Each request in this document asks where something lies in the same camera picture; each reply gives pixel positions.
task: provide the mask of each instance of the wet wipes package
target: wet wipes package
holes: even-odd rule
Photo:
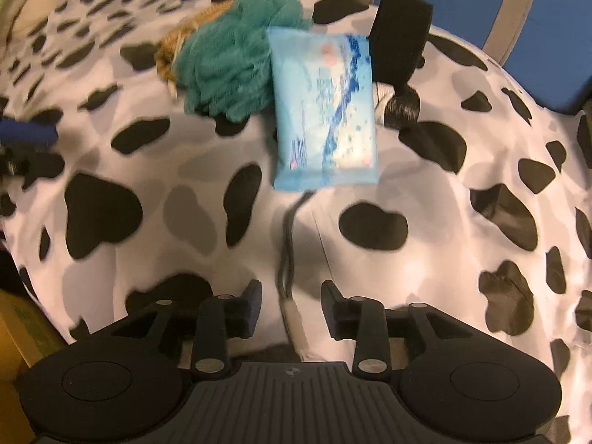
[[[268,29],[280,191],[378,182],[372,68],[359,35]]]

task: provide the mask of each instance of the teal bath loofah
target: teal bath loofah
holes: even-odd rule
[[[273,101],[268,26],[309,29],[298,0],[236,0],[217,20],[199,27],[174,65],[187,88],[185,112],[226,114],[240,122]]]

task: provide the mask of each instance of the bed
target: bed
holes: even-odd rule
[[[0,215],[23,283],[68,342],[158,299],[195,307],[263,283],[245,354],[286,342],[275,273],[299,194],[271,181],[273,110],[240,124],[187,115],[155,44],[223,0],[61,0],[0,61],[0,109],[55,126]],[[316,32],[368,34],[376,7],[301,0]],[[377,127],[380,182],[325,189],[294,228],[294,298],[311,350],[333,341],[320,285],[386,307],[427,302],[531,354],[561,380],[548,432],[592,442],[590,123],[539,107],[483,52],[432,27],[410,85],[416,126]]]

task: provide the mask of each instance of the blue wipes packet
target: blue wipes packet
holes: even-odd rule
[[[279,191],[378,182],[368,41],[268,28]]]

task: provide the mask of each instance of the yellow object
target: yellow object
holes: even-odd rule
[[[0,290],[0,443],[28,444],[34,439],[14,381],[65,345],[35,304]]]
[[[191,18],[183,21],[168,32],[159,41],[159,48],[154,55],[158,75],[171,82],[175,82],[176,77],[172,72],[171,66],[179,53],[179,50],[183,46],[183,43],[187,40],[187,37],[189,37],[189,35],[201,25],[214,21],[216,18],[224,14],[234,2],[234,0],[226,0],[222,3],[208,6],[205,10],[193,15]]]

